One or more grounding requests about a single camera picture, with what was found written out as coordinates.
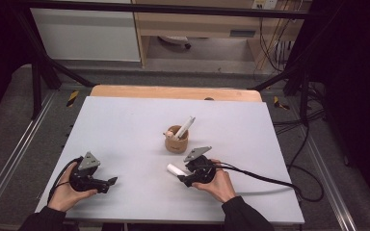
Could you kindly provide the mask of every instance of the black clamp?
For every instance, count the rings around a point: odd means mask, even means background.
[[[178,179],[187,187],[191,187],[194,182],[207,184],[213,180],[216,174],[216,166],[208,160],[203,153],[209,151],[212,147],[194,148],[191,153],[185,158],[184,162],[189,162],[185,165],[188,170],[193,172],[192,175],[178,175]]]
[[[91,152],[88,152],[84,158],[80,158],[80,162],[78,161],[71,172],[70,186],[78,192],[97,190],[99,193],[107,193],[110,186],[116,184],[118,178],[113,177],[108,181],[94,179],[93,175],[98,166],[100,166],[100,162]]]

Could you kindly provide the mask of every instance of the cable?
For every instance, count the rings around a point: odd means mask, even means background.
[[[308,122],[314,121],[314,120],[317,120],[319,118],[325,117],[325,115],[326,115],[325,110],[320,109],[320,110],[317,110],[317,111],[309,114],[307,116],[307,121]],[[282,127],[280,130],[276,131],[276,134],[280,135],[284,132],[290,131],[291,129],[294,129],[294,128],[300,126],[302,123],[303,123],[303,121],[301,119],[291,120],[291,121],[275,121],[275,122],[273,122],[273,126],[275,128]]]
[[[317,197],[317,198],[315,198],[315,199],[307,198],[307,197],[303,196],[302,190],[299,187],[297,187],[296,185],[294,185],[294,184],[283,182],[283,181],[278,181],[278,180],[267,178],[267,177],[264,177],[264,176],[260,176],[260,175],[254,174],[252,172],[239,169],[239,168],[234,167],[234,166],[232,166],[230,164],[227,164],[227,163],[221,162],[221,164],[222,165],[226,165],[228,167],[215,166],[215,168],[223,168],[223,169],[234,170],[234,171],[237,171],[237,172],[244,173],[244,174],[246,174],[246,175],[248,175],[250,177],[256,178],[256,179],[261,180],[261,181],[265,181],[265,182],[269,182],[269,183],[273,183],[273,184],[278,184],[278,185],[290,187],[290,188],[292,188],[296,192],[296,194],[299,196],[300,199],[303,199],[305,201],[319,202],[324,197],[324,188],[323,188],[323,185],[321,184],[321,182],[314,175],[312,175],[310,172],[308,172],[307,170],[303,169],[302,167],[296,167],[296,166],[294,166],[295,168],[304,171],[305,173],[309,174],[312,178],[314,178],[316,180],[316,182],[319,184],[320,188],[321,188],[321,194],[320,194],[320,196]]]
[[[63,174],[65,173],[66,169],[71,165],[73,164],[73,162],[81,162],[83,160],[83,157],[79,157],[79,158],[76,158],[72,161],[70,161],[69,163],[67,163],[67,165],[62,169],[62,171],[60,172],[60,174],[58,175],[58,177],[56,178],[55,180],[55,183],[53,183],[53,186],[52,188],[50,189],[50,192],[49,192],[49,196],[47,197],[47,204],[50,202],[50,199],[52,198],[53,196],[53,193],[56,191],[57,187],[65,184],[65,183],[69,183],[68,181],[67,182],[64,182],[62,184],[59,184],[59,180],[60,178],[63,176]]]
[[[293,157],[293,160],[291,160],[290,162],[290,165],[288,166],[287,168],[287,172],[290,173],[290,169],[291,169],[291,166],[294,165],[294,162],[296,161],[297,157],[299,156],[299,154],[302,152],[305,144],[307,143],[307,138],[308,138],[308,132],[310,131],[310,126],[307,126],[307,131],[305,132],[305,138],[304,138],[304,141],[302,143],[302,145],[300,146],[299,150],[297,151],[296,155],[294,155]]]

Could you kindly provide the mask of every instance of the white tabletop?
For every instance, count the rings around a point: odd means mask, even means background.
[[[196,120],[188,149],[173,154],[163,133]],[[207,158],[291,182],[265,103],[156,98],[87,97],[40,200],[72,159],[91,153],[101,162],[94,178],[117,183],[108,193],[80,201],[67,218],[125,222],[222,222],[222,203],[207,192],[187,188],[167,171],[186,170],[183,159],[195,147],[212,146]],[[271,223],[304,223],[294,191],[230,171],[235,191]]]

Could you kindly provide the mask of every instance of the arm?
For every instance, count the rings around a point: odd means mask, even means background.
[[[67,231],[70,230],[63,221],[66,211],[71,209],[78,201],[97,193],[97,190],[76,192],[68,183],[71,171],[77,165],[70,165],[59,180],[56,191],[53,193],[47,206],[26,218],[18,231]]]
[[[40,213],[35,213],[26,218],[19,231],[66,231],[63,225],[66,212],[50,209],[45,206]]]
[[[225,230],[275,230],[259,212],[245,203],[241,196],[233,197],[222,205],[225,212]]]
[[[274,230],[273,225],[268,220],[245,203],[241,196],[236,196],[229,173],[223,169],[217,168],[215,177],[210,183],[194,183],[192,186],[212,194],[223,203],[226,231]]]

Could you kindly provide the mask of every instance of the human hand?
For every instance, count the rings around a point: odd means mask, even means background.
[[[220,161],[211,160],[215,165],[220,165]],[[195,182],[192,184],[193,187],[200,191],[206,191],[213,195],[215,199],[225,203],[229,199],[236,196],[236,192],[233,189],[232,182],[230,181],[229,173],[221,168],[216,168],[216,174],[213,180],[207,184]]]
[[[97,190],[77,192],[70,186],[68,181],[70,179],[70,174],[76,165],[77,163],[74,162],[66,169],[65,173],[60,178],[58,187],[53,193],[53,196],[50,199],[47,207],[57,211],[66,212],[80,200],[88,198],[97,193]]]

